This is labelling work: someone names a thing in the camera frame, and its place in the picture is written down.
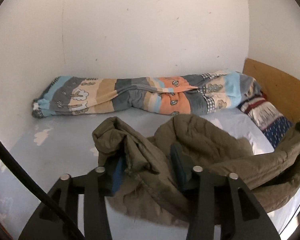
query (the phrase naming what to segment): wooden headboard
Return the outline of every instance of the wooden headboard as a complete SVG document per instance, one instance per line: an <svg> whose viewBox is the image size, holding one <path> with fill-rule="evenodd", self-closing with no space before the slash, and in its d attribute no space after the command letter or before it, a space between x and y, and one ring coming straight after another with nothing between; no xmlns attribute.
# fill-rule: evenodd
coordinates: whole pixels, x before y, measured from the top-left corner
<svg viewBox="0 0 300 240"><path fill-rule="evenodd" d="M247 59L243 73L254 77L268 100L292 122L300 120L300 80L269 65Z"/></svg>

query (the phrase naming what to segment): metal pin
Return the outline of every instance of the metal pin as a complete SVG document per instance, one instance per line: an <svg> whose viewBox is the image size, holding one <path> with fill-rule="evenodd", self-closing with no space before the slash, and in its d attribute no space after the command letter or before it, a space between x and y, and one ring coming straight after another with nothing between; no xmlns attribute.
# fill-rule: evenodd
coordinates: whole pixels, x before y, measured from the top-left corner
<svg viewBox="0 0 300 240"><path fill-rule="evenodd" d="M201 166L194 166L192 169L196 172L202 172L203 171L203 168Z"/></svg>
<svg viewBox="0 0 300 240"><path fill-rule="evenodd" d="M106 168L103 167L103 166L99 166L99 167L96 167L95 171L96 171L97 173L103 173L103 172L106 171Z"/></svg>
<svg viewBox="0 0 300 240"><path fill-rule="evenodd" d="M238 174L232 172L232 173L229 174L229 178L231 178L231 179L238 179L239 176L238 176Z"/></svg>
<svg viewBox="0 0 300 240"><path fill-rule="evenodd" d="M61 180L68 180L68 179L70 179L70 175L69 174L62 174L60 179Z"/></svg>

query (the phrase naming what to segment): patterned pillow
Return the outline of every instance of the patterned pillow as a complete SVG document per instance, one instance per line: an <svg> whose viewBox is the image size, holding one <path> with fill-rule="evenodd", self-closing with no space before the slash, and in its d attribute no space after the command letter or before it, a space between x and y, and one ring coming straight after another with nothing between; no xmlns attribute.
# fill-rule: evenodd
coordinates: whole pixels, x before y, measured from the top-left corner
<svg viewBox="0 0 300 240"><path fill-rule="evenodd" d="M273 148L292 126L273 104L261 96L256 96L238 107L247 114L267 137Z"/></svg>

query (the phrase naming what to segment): wall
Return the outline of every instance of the wall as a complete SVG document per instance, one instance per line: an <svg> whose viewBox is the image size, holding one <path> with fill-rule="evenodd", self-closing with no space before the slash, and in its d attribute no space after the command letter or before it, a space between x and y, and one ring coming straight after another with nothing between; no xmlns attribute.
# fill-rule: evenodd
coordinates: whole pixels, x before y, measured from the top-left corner
<svg viewBox="0 0 300 240"><path fill-rule="evenodd" d="M300 7L295 0L248 0L249 58L300 80Z"/></svg>
<svg viewBox="0 0 300 240"><path fill-rule="evenodd" d="M35 120L57 75L170 76L231 68L248 54L247 0L5 0L0 6L0 139Z"/></svg>

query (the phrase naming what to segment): brown garment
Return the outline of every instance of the brown garment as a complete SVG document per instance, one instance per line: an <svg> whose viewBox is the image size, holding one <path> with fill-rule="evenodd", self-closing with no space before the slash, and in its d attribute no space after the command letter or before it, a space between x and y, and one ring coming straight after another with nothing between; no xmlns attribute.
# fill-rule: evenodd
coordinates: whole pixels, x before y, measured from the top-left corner
<svg viewBox="0 0 300 240"><path fill-rule="evenodd" d="M165 225L190 220L189 201L178 190L170 163L170 146L181 144L195 165L219 175L237 173L266 212L284 206L300 187L300 133L292 127L273 153L253 156L247 139L235 139L196 115L177 115L145 138L117 117L92 133L99 165L124 152L127 178L112 207L127 215Z"/></svg>

